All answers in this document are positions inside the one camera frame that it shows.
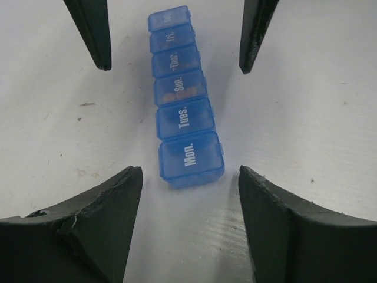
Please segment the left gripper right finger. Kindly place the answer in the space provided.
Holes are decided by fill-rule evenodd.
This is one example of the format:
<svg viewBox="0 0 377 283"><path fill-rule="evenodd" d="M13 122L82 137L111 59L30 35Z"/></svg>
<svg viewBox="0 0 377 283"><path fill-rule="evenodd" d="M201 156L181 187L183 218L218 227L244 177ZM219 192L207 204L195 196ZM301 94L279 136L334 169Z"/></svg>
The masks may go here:
<svg viewBox="0 0 377 283"><path fill-rule="evenodd" d="M238 188L256 282L375 282L376 222L335 212L247 166Z"/></svg>

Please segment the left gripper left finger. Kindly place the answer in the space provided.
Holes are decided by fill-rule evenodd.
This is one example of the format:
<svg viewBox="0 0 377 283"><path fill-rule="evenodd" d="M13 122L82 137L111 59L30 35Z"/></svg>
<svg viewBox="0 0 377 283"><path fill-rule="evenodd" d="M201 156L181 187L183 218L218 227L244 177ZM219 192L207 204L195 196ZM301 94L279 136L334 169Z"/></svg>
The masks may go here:
<svg viewBox="0 0 377 283"><path fill-rule="evenodd" d="M122 282L143 187L130 166L26 217L1 219L2 282Z"/></svg>

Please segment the blue weekly pill organizer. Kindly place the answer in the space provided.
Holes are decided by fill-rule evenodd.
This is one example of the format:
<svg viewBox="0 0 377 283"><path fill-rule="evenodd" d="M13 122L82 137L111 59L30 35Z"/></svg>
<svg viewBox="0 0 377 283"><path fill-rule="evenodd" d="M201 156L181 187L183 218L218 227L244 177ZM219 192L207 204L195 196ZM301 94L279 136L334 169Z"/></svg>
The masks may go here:
<svg viewBox="0 0 377 283"><path fill-rule="evenodd" d="M148 16L160 177L175 189L224 174L223 148L187 6Z"/></svg>

